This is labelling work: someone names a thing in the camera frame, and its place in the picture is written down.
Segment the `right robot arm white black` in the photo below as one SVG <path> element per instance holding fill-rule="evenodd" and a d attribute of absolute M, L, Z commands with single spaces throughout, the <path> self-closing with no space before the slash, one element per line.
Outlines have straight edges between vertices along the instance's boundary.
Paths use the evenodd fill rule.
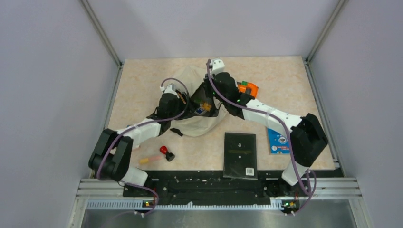
<path fill-rule="evenodd" d="M 227 72 L 207 73 L 204 82 L 207 96 L 218 99 L 226 111 L 240 119 L 259 123 L 285 136 L 291 161 L 282 172 L 279 191 L 291 196 L 302 185 L 302 176 L 312 166 L 329 140 L 319 119 L 311 113 L 298 116 L 270 107 L 251 95 L 239 91 Z"/>

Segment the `orange treehouse book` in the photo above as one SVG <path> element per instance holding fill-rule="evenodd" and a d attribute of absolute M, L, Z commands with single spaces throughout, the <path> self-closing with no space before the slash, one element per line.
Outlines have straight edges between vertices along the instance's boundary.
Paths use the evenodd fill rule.
<path fill-rule="evenodd" d="M 200 103 L 200 109 L 204 112 L 209 112 L 211 110 L 211 104 L 208 102 L 202 102 Z"/>

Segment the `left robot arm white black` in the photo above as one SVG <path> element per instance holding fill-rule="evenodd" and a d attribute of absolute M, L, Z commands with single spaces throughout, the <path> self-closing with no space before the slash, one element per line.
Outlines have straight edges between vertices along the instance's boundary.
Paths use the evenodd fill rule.
<path fill-rule="evenodd" d="M 115 131 L 104 129 L 89 159 L 88 166 L 99 180 L 113 180 L 134 185 L 140 196 L 152 192 L 148 174 L 130 165 L 132 149 L 164 134 L 171 122 L 181 117 L 189 106 L 189 93 L 163 93 L 159 106 L 140 123 Z"/>

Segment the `beige canvas student bag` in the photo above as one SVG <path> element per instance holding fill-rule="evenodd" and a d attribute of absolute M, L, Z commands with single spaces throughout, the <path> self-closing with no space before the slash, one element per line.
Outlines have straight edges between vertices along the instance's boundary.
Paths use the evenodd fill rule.
<path fill-rule="evenodd" d="M 205 70 L 196 66 L 186 66 L 174 73 L 172 77 L 164 79 L 160 86 L 175 84 L 177 93 L 186 94 L 190 108 L 187 118 L 177 118 L 168 116 L 168 94 L 161 95 L 158 106 L 147 117 L 160 125 L 160 133 L 170 130 L 178 135 L 187 135 L 198 137 L 206 134 L 217 126 L 228 114 L 222 102 L 209 100 L 205 96 L 203 80 Z M 206 114 L 199 116 L 195 110 L 200 107 L 200 103 L 208 102 L 211 104 L 211 110 Z"/>

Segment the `black notebook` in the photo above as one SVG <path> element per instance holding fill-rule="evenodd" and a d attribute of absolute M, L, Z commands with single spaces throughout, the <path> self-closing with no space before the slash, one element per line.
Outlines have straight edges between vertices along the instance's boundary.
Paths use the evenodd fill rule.
<path fill-rule="evenodd" d="M 255 134 L 225 133 L 223 177 L 242 180 L 258 179 Z"/>

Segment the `light blue book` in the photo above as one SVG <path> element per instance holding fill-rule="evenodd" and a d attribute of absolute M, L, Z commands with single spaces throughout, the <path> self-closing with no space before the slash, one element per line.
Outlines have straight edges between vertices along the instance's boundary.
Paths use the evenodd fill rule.
<path fill-rule="evenodd" d="M 287 137 L 280 133 L 267 129 L 269 152 L 274 155 L 289 154 L 289 143 Z"/>

